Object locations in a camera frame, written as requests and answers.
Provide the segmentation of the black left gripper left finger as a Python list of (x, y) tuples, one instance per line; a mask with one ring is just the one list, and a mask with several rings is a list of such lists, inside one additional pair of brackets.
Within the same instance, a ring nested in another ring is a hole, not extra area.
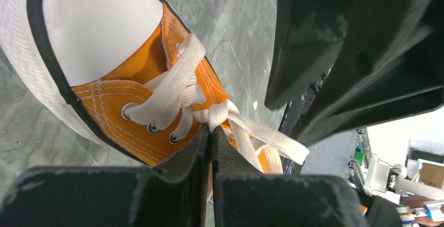
[(150, 167), (34, 167), (1, 202), (1, 226), (203, 226), (209, 131)]

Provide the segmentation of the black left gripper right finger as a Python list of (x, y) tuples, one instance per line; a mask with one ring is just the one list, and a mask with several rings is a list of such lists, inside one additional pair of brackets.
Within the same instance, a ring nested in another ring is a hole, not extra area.
[(329, 175), (266, 175), (212, 132), (216, 226), (366, 226), (356, 192)]

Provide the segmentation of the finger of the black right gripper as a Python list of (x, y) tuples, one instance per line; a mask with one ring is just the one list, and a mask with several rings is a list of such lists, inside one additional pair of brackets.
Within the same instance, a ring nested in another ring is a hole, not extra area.
[(334, 134), (443, 107), (443, 0), (352, 0), (346, 38), (291, 133)]
[(276, 0), (276, 28), (265, 105), (281, 108), (336, 60), (352, 0)]

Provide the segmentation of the white shoelace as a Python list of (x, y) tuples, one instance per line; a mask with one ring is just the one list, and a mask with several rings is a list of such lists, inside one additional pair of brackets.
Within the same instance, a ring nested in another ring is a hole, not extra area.
[(146, 125), (151, 132), (158, 132), (170, 126), (180, 115), (179, 124), (170, 134), (172, 143), (185, 138), (193, 120), (207, 124), (210, 131), (228, 121), (230, 137), (235, 140), (238, 152), (257, 170), (263, 171), (258, 158), (261, 152), (264, 153), (268, 170), (274, 174), (283, 173), (281, 155), (298, 164), (304, 163), (309, 154), (307, 147), (242, 116), (229, 99), (213, 104), (208, 109), (192, 111), (193, 104), (206, 100), (195, 74), (206, 50), (195, 35), (189, 34), (177, 45), (177, 53), (179, 58), (168, 71), (145, 83), (145, 87), (154, 89), (148, 100), (141, 105), (124, 105), (121, 110), (123, 118)]

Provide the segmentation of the orange canvas sneaker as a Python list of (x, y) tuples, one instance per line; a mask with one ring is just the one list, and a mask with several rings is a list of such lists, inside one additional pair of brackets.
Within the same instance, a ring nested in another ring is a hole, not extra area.
[[(167, 0), (1, 0), (1, 48), (30, 92), (62, 122), (98, 144), (155, 167), (184, 148), (184, 139), (151, 132), (122, 117), (124, 105), (143, 104), (154, 89), (145, 83), (168, 71), (177, 45), (193, 34)], [(205, 102), (230, 99), (206, 56), (196, 71)]]

